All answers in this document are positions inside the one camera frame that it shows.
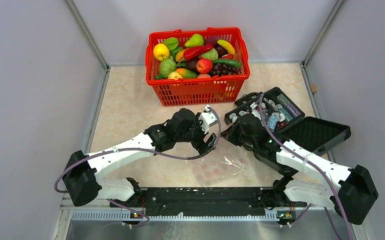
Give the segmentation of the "clear zip top bag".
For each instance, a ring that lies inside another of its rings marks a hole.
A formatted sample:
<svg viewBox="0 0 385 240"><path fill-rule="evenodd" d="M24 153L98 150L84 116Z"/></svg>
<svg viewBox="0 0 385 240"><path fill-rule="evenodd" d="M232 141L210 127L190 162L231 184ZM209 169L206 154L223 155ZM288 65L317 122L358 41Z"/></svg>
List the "clear zip top bag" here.
<svg viewBox="0 0 385 240"><path fill-rule="evenodd" d="M204 157L188 160L187 165L201 187L213 186L231 179L249 168L242 149L236 146L217 148Z"/></svg>

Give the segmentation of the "red chili pepper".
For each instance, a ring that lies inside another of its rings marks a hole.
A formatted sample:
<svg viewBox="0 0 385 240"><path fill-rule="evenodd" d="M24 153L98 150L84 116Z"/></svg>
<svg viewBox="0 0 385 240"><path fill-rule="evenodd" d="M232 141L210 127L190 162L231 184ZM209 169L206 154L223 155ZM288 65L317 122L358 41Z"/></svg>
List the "red chili pepper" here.
<svg viewBox="0 0 385 240"><path fill-rule="evenodd" d="M214 46L210 43L202 45L202 46L194 46L192 48L185 50L185 52L183 53L183 57L185 58L186 61L189 61L189 60L196 58L196 57L198 57L204 53L209 52L213 48L214 48Z"/></svg>

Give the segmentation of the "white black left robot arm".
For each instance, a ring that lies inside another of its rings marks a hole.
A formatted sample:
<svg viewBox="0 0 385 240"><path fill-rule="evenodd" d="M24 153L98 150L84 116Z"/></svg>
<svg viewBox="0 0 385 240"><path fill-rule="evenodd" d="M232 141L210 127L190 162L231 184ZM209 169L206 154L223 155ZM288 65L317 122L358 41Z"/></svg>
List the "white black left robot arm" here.
<svg viewBox="0 0 385 240"><path fill-rule="evenodd" d="M134 161L155 155L176 160L197 160L212 152L220 134L209 133L217 125L222 131L216 111L206 106L203 112L182 108L163 123L146 128L137 136L105 150L71 154L62 181L75 207L99 200L119 200L134 207L141 200L141 189L132 178L111 179L107 175Z"/></svg>

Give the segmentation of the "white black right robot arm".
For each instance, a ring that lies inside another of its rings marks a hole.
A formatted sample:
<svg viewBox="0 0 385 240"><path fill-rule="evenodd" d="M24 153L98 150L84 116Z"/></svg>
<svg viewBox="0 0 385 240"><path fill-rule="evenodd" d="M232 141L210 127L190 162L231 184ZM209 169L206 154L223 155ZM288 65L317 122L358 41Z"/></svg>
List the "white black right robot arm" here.
<svg viewBox="0 0 385 240"><path fill-rule="evenodd" d="M286 185L274 191L280 206L306 202L334 209L349 223L361 225L379 197L372 176L361 165L349 167L328 161L292 139L271 132L259 117L239 117L221 136L252 151L258 160L276 169Z"/></svg>

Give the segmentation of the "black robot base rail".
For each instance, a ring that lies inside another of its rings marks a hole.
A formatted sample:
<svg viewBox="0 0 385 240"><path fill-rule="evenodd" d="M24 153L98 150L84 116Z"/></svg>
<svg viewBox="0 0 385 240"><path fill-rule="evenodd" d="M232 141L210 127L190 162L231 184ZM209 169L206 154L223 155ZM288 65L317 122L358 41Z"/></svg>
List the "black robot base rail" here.
<svg viewBox="0 0 385 240"><path fill-rule="evenodd" d="M114 199L110 207L122 205L150 218L183 214L186 217L263 216L276 208L293 210L305 202L290 201L273 187L149 187L129 200Z"/></svg>

